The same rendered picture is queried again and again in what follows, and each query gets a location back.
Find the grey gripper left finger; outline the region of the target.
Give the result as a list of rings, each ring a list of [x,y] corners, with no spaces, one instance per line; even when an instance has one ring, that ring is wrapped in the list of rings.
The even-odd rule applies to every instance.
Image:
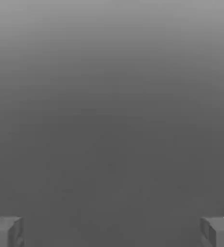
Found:
[[[0,247],[25,247],[23,217],[0,216]]]

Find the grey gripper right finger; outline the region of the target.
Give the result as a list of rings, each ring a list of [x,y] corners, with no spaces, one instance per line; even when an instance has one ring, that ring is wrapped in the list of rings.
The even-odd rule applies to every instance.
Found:
[[[201,217],[201,247],[224,247],[224,217]]]

